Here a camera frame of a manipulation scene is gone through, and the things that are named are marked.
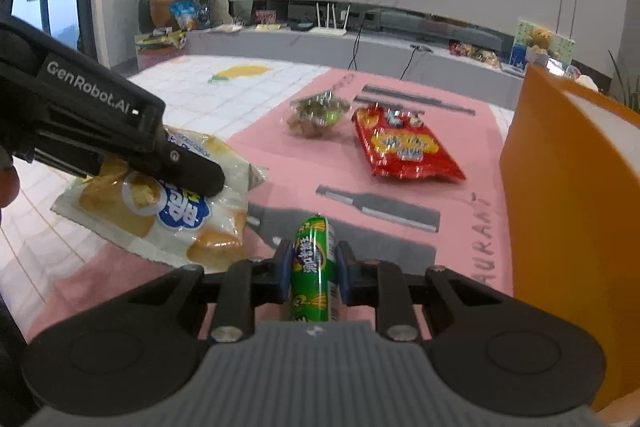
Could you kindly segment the pink storage basket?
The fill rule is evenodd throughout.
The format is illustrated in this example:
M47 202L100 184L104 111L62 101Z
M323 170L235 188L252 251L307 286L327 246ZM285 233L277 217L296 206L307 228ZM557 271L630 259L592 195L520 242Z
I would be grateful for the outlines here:
M185 46L177 46L168 40L149 41L148 39L142 39L137 40L134 46L136 47L136 60L140 70L148 69L186 54Z

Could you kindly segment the white bread snack bag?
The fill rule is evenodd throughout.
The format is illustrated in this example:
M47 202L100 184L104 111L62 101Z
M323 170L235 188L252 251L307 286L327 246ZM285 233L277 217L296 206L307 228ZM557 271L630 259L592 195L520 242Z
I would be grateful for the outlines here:
M224 272L245 258L248 192L264 183L267 170L215 135L171 127L167 131L171 142L218 162L224 173L218 195L204 197L109 159L99 176L67 187L52 211L142 258L175 268L194 263L208 273Z

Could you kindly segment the golden vase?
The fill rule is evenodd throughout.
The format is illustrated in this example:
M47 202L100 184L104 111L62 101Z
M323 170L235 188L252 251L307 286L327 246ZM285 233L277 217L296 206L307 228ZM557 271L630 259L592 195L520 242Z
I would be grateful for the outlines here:
M156 28L179 28L179 25L170 9L171 5L176 1L179 0L150 0L151 20Z

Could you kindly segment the brown teddy bear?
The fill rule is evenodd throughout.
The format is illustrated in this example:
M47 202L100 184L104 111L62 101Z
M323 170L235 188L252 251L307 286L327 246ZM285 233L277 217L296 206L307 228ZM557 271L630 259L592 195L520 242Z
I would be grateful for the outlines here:
M553 34L547 29L533 26L525 38L526 56L529 61L540 56L548 56Z

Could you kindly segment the pink restaurant table mat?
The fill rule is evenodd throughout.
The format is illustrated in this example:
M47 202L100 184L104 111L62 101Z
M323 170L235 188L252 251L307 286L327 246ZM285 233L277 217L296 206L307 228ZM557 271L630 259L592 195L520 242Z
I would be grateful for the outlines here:
M186 56L132 80L165 102L167 128L215 135L267 170L264 183L248 192L244 259L270 257L303 221L321 215L358 258L393 262L412 274L445 265L512 291L499 168L508 110L393 78L250 58ZM326 90L349 101L396 92L465 180L373 176L349 116L319 138L288 130L290 103ZM83 179L23 161L16 168L21 188L2 218L1 292L24 337L175 269L53 212L58 196Z

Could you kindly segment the orange cardboard box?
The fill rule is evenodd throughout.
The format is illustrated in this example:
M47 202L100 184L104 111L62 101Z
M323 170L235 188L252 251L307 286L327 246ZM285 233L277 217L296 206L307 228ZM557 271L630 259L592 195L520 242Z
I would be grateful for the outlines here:
M530 66L500 171L516 298L572 322L606 356L594 400L639 417L639 116Z

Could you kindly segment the red chips bag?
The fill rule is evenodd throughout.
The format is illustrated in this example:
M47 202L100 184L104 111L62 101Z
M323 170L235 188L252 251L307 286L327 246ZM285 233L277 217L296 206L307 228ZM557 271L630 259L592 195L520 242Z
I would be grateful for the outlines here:
M465 180L457 161L417 113L372 104L357 108L352 122L373 176Z

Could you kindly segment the green sausage stick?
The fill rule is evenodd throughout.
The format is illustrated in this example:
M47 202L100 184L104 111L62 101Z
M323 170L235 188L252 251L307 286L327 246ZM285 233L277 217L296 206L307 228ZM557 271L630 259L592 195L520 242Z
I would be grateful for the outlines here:
M290 319L337 322L340 318L335 234L326 217L305 220L296 232L290 292Z

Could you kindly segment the grey tv console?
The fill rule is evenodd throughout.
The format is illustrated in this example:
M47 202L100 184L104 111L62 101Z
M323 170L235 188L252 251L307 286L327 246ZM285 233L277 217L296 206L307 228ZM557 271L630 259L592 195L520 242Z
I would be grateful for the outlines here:
M494 69L433 43L417 43L366 32L341 37L298 31L191 31L186 50L196 55L266 58L311 65L354 68L425 84L468 98L514 109L523 77Z

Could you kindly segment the blue snack bag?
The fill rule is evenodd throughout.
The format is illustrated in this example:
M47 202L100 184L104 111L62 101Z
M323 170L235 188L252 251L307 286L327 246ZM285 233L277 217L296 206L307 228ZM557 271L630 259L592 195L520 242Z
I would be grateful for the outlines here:
M170 12L181 30L190 31L200 27L198 5L194 0L176 0L172 2Z

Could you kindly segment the white wifi router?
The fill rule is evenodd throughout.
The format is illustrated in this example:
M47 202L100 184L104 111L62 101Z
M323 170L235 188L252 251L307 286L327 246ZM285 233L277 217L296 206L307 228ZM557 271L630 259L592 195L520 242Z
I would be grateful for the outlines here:
M336 3L316 3L316 21L310 28L312 34L341 37L347 34L350 6L342 12Z

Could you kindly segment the clear nut snack packet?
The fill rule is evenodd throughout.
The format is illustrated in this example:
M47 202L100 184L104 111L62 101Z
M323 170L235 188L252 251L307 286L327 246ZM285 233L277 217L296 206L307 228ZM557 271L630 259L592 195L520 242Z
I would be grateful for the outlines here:
M349 101L331 90L298 98L290 106L291 114L285 121L288 130L304 138L326 134L350 111Z

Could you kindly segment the tall potted plant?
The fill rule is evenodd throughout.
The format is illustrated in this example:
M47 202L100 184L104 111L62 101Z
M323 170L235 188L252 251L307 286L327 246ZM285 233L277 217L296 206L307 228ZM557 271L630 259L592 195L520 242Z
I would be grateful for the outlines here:
M639 114L639 76L630 75L626 67L616 60L611 51L608 51L608 56L613 65L613 76L608 96Z

